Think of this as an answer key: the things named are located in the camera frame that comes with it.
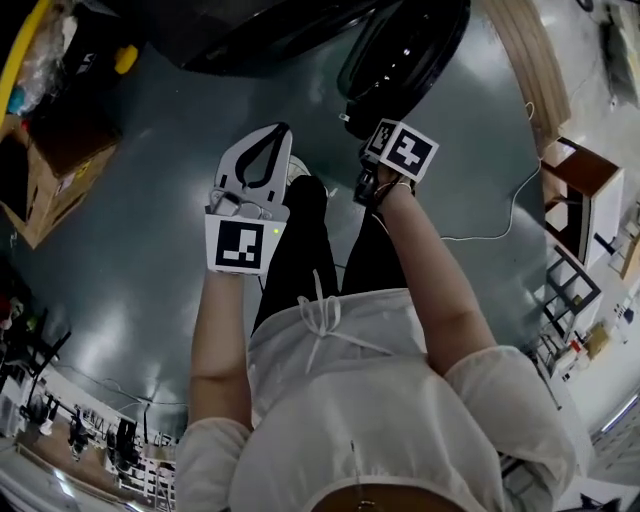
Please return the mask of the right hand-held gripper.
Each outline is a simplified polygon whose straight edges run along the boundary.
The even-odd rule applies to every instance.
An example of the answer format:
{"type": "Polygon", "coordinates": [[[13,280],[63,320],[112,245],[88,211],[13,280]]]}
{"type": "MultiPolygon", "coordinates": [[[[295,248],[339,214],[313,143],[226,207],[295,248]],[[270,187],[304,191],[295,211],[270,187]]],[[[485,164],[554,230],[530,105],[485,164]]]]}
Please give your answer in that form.
{"type": "Polygon", "coordinates": [[[361,172],[358,176],[354,201],[360,205],[372,205],[380,186],[380,165],[395,171],[418,184],[433,160],[439,144],[407,124],[383,118],[359,152],[361,172]]]}

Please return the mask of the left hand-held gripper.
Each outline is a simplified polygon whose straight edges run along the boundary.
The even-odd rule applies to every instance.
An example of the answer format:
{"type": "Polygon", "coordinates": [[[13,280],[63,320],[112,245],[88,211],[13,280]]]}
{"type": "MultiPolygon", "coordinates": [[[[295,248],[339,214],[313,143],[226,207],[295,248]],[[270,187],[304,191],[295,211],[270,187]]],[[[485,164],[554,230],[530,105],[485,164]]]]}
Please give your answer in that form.
{"type": "Polygon", "coordinates": [[[261,127],[222,155],[205,207],[207,268],[216,273],[264,275],[284,234],[288,208],[281,203],[293,144],[286,123],[261,127]],[[249,180],[245,173],[249,167],[249,180]],[[236,195],[252,193],[256,201],[236,195]]]}

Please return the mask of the person's left forearm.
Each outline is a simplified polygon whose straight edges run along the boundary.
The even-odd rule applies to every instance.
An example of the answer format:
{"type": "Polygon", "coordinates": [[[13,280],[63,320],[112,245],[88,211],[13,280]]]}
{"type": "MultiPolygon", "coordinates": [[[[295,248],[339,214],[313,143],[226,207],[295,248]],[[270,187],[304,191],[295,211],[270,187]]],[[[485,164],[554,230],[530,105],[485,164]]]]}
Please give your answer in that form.
{"type": "Polygon", "coordinates": [[[188,420],[252,427],[241,275],[207,271],[191,346],[188,420]]]}

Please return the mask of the person's right forearm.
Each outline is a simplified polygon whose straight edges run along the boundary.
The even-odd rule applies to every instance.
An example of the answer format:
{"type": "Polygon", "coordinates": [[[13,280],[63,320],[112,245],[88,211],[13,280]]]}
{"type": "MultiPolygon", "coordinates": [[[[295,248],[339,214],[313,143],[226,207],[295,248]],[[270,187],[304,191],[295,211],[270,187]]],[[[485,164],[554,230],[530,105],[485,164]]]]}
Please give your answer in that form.
{"type": "Polygon", "coordinates": [[[445,375],[465,357],[497,345],[458,262],[406,183],[379,206],[424,331],[427,360],[445,375]]]}

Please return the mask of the black appliance cabinet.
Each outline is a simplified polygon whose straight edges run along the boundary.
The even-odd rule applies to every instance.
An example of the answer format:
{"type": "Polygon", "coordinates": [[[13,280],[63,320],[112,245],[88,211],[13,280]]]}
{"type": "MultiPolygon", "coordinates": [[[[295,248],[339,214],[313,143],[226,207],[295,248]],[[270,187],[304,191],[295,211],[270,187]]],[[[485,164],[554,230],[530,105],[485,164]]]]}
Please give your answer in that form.
{"type": "Polygon", "coordinates": [[[151,45],[176,67],[252,76],[366,19],[380,0],[131,0],[151,45]]]}

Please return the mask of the person's white shoe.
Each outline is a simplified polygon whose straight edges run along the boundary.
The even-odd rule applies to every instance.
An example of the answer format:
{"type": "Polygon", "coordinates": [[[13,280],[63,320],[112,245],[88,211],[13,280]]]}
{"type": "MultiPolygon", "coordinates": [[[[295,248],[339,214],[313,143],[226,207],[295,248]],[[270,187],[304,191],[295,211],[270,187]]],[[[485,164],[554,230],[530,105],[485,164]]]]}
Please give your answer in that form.
{"type": "Polygon", "coordinates": [[[287,170],[287,185],[290,186],[297,178],[301,176],[310,176],[311,173],[304,162],[298,157],[291,155],[289,157],[287,170]]]}

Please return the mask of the person's black trousers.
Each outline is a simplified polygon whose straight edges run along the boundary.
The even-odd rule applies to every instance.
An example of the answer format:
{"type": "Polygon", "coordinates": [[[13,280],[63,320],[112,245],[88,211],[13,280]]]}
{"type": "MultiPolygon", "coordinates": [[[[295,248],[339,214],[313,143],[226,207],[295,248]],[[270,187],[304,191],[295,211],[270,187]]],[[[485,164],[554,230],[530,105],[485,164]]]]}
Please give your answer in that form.
{"type": "Polygon", "coordinates": [[[300,297],[314,297],[315,276],[326,296],[407,286],[383,216],[375,210],[365,212],[343,281],[338,281],[325,225],[327,202],[327,191],[315,176],[297,177],[289,186],[284,205],[290,215],[270,262],[256,328],[270,316],[296,306],[300,297]]]}

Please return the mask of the stack of wooden boards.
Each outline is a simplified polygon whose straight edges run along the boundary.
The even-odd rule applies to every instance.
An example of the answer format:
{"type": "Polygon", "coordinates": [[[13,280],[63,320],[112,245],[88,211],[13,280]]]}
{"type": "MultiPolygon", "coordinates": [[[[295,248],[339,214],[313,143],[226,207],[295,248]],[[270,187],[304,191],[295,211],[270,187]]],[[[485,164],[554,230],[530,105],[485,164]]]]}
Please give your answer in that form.
{"type": "Polygon", "coordinates": [[[506,50],[523,99],[533,105],[530,125],[539,152],[559,137],[571,117],[556,54],[533,0],[481,0],[506,50]]]}

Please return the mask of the small yellow object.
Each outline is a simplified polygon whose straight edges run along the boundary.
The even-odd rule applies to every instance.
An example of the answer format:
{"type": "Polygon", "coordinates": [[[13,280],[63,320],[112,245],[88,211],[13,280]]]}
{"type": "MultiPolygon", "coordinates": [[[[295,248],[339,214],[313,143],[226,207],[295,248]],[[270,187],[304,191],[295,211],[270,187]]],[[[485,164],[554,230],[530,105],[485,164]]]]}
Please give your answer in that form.
{"type": "Polygon", "coordinates": [[[114,70],[118,75],[127,74],[139,56],[139,50],[136,46],[130,44],[127,47],[119,48],[114,56],[114,70]]]}

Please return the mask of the brown and white cabinet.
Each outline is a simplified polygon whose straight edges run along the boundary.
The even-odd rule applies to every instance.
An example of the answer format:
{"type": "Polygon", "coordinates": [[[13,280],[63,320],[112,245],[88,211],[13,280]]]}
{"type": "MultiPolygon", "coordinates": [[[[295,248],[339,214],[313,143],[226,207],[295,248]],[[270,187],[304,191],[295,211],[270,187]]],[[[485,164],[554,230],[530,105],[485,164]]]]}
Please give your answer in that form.
{"type": "Polygon", "coordinates": [[[613,252],[622,216],[624,169],[561,137],[550,148],[558,158],[543,160],[541,170],[560,190],[545,204],[545,214],[563,213],[563,226],[546,219],[547,232],[584,268],[613,252]]]}

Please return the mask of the brown cardboard box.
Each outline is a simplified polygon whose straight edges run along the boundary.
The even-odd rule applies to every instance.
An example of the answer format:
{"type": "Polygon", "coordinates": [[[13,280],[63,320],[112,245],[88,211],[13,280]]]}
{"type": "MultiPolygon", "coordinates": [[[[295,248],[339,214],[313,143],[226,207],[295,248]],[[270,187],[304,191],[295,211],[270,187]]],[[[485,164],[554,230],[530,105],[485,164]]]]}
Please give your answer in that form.
{"type": "Polygon", "coordinates": [[[86,198],[120,141],[101,113],[81,110],[0,125],[0,210],[36,248],[86,198]]]}

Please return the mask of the person's white blouse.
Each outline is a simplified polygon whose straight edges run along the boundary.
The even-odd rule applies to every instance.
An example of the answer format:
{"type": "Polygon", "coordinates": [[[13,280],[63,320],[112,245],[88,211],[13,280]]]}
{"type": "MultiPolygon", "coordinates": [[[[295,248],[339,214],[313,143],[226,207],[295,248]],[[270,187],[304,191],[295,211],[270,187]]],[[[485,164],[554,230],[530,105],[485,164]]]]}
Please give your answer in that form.
{"type": "Polygon", "coordinates": [[[532,362],[497,346],[444,375],[407,291],[300,299],[248,344],[256,427],[190,426],[179,512],[306,512],[357,483],[421,488],[465,512],[551,512],[577,469],[532,362]]]}

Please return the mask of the yellow rimmed basket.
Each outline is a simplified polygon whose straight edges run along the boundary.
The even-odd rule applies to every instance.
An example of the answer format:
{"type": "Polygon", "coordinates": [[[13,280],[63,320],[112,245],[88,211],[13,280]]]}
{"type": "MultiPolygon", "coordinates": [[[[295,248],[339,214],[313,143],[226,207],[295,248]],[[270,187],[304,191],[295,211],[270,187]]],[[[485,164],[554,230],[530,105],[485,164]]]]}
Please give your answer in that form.
{"type": "Polygon", "coordinates": [[[77,30],[75,0],[0,0],[0,125],[33,111],[58,82],[77,30]]]}

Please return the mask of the black metal frame shelf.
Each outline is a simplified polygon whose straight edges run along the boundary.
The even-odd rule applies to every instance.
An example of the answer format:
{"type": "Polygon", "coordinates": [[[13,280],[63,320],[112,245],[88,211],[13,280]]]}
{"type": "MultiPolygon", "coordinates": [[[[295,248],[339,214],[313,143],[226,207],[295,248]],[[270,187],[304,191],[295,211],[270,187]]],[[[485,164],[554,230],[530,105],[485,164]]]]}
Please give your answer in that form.
{"type": "Polygon", "coordinates": [[[583,266],[561,246],[549,249],[543,313],[567,342],[574,332],[586,332],[595,320],[602,291],[583,266]]]}

